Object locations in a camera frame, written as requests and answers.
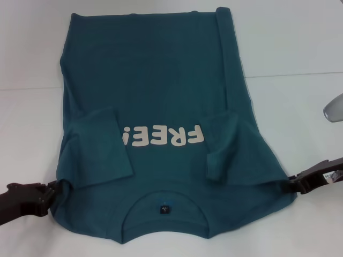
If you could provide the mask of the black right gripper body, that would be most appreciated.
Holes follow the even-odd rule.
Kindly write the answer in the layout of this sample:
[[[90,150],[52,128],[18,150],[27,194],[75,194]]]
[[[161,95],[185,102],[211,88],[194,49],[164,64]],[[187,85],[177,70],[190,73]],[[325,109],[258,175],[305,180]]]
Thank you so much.
[[[307,194],[319,187],[342,181],[342,159],[325,160],[293,177],[293,191]]]

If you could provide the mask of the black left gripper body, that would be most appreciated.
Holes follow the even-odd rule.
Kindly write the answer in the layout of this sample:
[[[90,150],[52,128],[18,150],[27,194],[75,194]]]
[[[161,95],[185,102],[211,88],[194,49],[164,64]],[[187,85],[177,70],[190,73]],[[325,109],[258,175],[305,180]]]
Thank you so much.
[[[35,184],[12,183],[1,194],[1,225],[23,216],[48,215],[51,206],[51,187]]]

